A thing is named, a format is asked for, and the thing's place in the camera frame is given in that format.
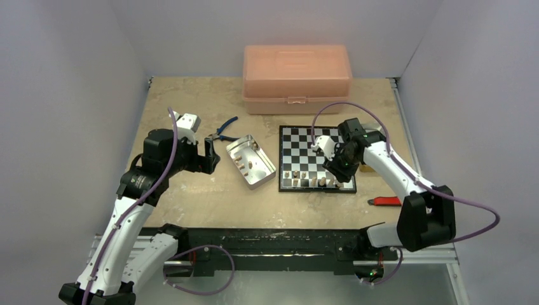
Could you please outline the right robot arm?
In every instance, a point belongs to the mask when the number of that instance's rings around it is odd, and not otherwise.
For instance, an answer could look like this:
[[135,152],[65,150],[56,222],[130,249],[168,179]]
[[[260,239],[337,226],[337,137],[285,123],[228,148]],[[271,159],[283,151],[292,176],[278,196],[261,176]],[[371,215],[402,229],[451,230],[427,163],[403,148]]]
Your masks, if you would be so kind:
[[398,197],[401,208],[394,223],[368,227],[357,241],[358,253],[371,259],[383,247],[410,252],[451,241],[456,236],[453,192],[421,178],[396,153],[379,130],[365,130],[357,118],[338,125],[342,142],[314,138],[312,149],[324,154],[323,167],[340,183],[348,182],[362,165],[371,167]]

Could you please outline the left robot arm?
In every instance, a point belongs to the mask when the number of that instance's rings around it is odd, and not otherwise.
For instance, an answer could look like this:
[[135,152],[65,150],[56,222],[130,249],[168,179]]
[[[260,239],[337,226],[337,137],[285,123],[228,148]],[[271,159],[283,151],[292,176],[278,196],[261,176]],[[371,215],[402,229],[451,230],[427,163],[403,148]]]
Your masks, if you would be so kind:
[[211,174],[220,157],[213,140],[204,139],[205,154],[198,143],[177,131],[155,129],[144,139],[143,151],[121,177],[117,198],[107,229],[85,270],[74,283],[66,283],[58,297],[66,304],[135,304],[136,294],[169,257],[189,253],[186,230],[175,225],[153,237],[140,255],[131,259],[139,233],[168,189],[176,173]]

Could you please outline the light wooden chess pieces pile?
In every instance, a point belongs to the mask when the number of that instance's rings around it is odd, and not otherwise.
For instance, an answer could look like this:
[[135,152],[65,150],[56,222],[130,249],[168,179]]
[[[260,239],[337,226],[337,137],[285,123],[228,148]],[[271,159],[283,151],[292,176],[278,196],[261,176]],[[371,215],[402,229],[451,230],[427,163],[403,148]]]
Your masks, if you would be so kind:
[[244,142],[233,149],[232,155],[243,176],[249,176],[250,170],[253,169],[257,159],[254,146],[250,142]]

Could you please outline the black white chess board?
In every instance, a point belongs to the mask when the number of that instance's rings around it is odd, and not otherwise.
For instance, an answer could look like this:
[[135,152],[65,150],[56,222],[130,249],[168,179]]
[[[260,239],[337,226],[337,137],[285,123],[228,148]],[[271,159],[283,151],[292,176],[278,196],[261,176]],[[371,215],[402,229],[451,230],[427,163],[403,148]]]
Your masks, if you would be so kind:
[[[310,126],[279,126],[279,183],[278,190],[281,193],[342,193],[355,194],[357,185],[355,179],[342,183],[341,188],[335,187],[337,181],[333,174],[323,167],[324,155],[321,152],[311,150],[311,127]],[[294,177],[294,171],[299,171],[299,176]],[[290,172],[288,178],[284,173]],[[302,179],[302,172],[307,172],[306,178]],[[312,178],[317,178],[315,187],[311,186]],[[325,177],[326,185],[319,186],[319,180]],[[293,180],[299,179],[298,186],[293,186]],[[329,187],[328,182],[334,179],[334,185]]]

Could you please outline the gold metal tin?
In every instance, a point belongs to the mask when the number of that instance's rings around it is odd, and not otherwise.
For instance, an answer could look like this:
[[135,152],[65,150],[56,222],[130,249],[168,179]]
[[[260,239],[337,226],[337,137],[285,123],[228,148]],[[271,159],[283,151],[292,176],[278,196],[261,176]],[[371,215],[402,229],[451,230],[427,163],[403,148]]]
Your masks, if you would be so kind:
[[375,172],[375,170],[372,167],[370,167],[369,165],[363,165],[363,164],[360,165],[359,170],[364,173]]

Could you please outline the silver pink metal tin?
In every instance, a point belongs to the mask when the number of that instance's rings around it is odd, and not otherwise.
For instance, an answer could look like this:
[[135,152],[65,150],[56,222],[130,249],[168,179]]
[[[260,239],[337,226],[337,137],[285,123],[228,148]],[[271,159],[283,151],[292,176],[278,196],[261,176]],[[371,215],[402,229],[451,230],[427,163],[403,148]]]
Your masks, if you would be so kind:
[[246,135],[228,144],[226,152],[250,190],[276,176],[276,166],[252,135]]

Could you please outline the red black utility knife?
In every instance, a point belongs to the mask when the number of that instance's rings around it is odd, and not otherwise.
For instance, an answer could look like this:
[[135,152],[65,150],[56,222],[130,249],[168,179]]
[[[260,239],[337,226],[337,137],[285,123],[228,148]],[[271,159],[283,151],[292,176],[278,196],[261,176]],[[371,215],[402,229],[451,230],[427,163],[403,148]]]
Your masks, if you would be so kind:
[[401,201],[398,197],[392,196],[392,197],[375,197],[373,199],[367,200],[367,203],[371,206],[376,207],[401,207]]

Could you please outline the pink plastic storage box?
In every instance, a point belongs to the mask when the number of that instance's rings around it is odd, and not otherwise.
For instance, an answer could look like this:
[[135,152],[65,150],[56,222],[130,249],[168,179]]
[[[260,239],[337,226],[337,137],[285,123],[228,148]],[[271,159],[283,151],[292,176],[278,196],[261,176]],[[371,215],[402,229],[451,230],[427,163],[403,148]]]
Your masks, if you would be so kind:
[[350,97],[346,46],[250,45],[244,49],[242,98],[249,114],[315,114]]

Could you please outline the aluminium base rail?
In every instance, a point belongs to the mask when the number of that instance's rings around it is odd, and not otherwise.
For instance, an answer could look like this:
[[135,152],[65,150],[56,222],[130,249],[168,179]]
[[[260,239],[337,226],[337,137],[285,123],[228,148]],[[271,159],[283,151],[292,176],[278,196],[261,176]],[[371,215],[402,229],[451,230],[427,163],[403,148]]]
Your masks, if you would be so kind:
[[193,267],[195,276],[216,271],[311,271],[378,280],[402,264],[456,264],[451,245],[401,253],[367,245],[363,229],[222,229],[167,224],[143,228],[120,261],[127,276],[138,258],[157,266]]

